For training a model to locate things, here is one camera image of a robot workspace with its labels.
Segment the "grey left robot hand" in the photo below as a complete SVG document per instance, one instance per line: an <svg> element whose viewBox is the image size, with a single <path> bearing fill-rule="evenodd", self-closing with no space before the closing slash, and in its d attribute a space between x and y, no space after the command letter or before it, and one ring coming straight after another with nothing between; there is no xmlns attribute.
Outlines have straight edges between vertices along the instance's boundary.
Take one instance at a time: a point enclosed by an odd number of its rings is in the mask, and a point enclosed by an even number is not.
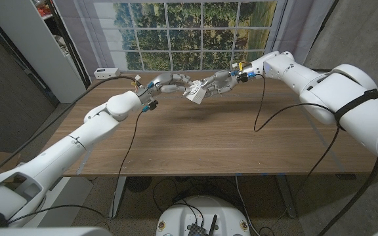
<svg viewBox="0 0 378 236"><path fill-rule="evenodd" d="M185 74L162 73L152 79L146 86L141 86L136 91L141 104L149 104L154 101L154 97L161 93L172 93L182 91L187 95L194 86L191 78Z"/></svg>

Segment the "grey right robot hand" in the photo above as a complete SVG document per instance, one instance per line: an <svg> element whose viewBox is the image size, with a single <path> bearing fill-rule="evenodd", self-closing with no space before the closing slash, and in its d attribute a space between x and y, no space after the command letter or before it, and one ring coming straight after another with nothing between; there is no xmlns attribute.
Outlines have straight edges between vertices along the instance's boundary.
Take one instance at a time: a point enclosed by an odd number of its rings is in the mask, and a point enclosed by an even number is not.
<svg viewBox="0 0 378 236"><path fill-rule="evenodd" d="M205 90L205 98L229 92L237 84L237 77L228 70L215 72L212 76L201 80L201 87Z"/></svg>

